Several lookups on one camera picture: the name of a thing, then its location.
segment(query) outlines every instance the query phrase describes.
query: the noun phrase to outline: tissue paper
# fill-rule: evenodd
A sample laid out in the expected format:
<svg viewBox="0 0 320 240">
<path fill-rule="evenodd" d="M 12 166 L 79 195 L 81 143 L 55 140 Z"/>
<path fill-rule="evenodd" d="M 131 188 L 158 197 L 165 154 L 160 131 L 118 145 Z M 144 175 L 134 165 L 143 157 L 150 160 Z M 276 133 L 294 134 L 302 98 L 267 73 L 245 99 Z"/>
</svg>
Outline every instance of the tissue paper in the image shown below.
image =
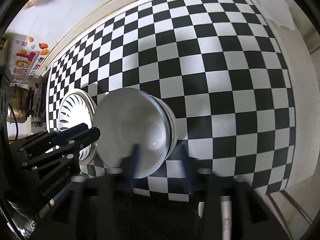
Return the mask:
<svg viewBox="0 0 320 240">
<path fill-rule="evenodd" d="M 262 13 L 278 26 L 284 26 L 294 31 L 294 23 L 289 5 L 284 0 L 260 0 Z"/>
</svg>

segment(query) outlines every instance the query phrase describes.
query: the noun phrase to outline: white wall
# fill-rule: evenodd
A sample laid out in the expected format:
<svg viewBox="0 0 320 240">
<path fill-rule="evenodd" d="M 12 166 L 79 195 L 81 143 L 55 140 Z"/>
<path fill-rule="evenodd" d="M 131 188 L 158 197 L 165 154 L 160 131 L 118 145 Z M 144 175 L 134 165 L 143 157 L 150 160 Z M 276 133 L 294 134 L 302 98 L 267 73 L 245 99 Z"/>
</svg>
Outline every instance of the white wall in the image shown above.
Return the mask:
<svg viewBox="0 0 320 240">
<path fill-rule="evenodd" d="M 16 137 L 16 124 L 7 122 L 8 139 L 14 140 Z M 24 138 L 28 135 L 27 122 L 18 123 L 18 139 Z"/>
<path fill-rule="evenodd" d="M 21 10 L 6 31 L 7 37 L 20 35 L 43 40 L 50 50 L 81 20 L 110 0 L 40 0 Z"/>
</svg>

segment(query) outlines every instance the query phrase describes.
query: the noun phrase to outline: screw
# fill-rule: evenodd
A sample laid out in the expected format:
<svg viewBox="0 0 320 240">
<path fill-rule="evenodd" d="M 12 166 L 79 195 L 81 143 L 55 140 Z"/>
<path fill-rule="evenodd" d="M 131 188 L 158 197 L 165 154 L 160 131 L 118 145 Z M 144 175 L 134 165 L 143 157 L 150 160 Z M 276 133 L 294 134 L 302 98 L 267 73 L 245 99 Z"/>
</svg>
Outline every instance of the screw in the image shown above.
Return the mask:
<svg viewBox="0 0 320 240">
<path fill-rule="evenodd" d="M 74 156 L 73 156 L 73 154 L 71 154 L 71 153 L 67 155 L 67 159 L 69 159 L 69 160 L 71 160 L 73 157 L 74 157 Z"/>
</svg>

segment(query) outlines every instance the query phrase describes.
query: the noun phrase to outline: white bowl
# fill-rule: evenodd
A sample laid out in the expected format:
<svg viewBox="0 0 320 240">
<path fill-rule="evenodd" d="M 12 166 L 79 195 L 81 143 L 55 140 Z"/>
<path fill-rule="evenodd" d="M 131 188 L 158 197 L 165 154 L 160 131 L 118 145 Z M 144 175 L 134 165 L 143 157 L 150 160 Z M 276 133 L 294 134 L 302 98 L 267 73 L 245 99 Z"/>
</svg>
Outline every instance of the white bowl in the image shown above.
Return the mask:
<svg viewBox="0 0 320 240">
<path fill-rule="evenodd" d="M 133 144 L 140 144 L 135 178 L 154 173 L 171 146 L 167 114 L 142 90 L 121 88 L 110 92 L 96 108 L 92 125 L 100 129 L 96 149 L 109 168 L 119 167 L 121 159 L 131 155 Z"/>
</svg>

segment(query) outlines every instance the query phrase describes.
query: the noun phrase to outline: white plate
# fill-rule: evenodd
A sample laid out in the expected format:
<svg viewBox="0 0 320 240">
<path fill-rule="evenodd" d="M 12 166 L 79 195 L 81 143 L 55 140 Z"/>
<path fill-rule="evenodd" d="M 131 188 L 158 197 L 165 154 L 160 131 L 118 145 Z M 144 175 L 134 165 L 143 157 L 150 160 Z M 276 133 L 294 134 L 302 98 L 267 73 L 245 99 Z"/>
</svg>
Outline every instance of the white plate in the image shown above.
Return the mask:
<svg viewBox="0 0 320 240">
<path fill-rule="evenodd" d="M 174 148 L 176 147 L 177 140 L 178 140 L 178 130 L 177 130 L 177 125 L 176 125 L 176 117 L 171 110 L 171 108 L 161 99 L 156 98 L 152 96 L 155 100 L 158 101 L 158 103 L 163 107 L 165 110 L 165 113 L 168 116 L 169 122 L 170 122 L 170 128 L 171 128 L 171 145 L 170 149 L 168 151 L 168 154 L 166 156 L 166 159 L 169 157 L 169 155 L 173 152 Z"/>
<path fill-rule="evenodd" d="M 90 129 L 96 104 L 92 98 L 81 89 L 71 89 L 62 99 L 58 112 L 58 129 L 64 131 L 80 123 L 85 123 Z M 79 152 L 79 164 L 89 164 L 95 155 L 95 147 L 89 145 Z"/>
</svg>

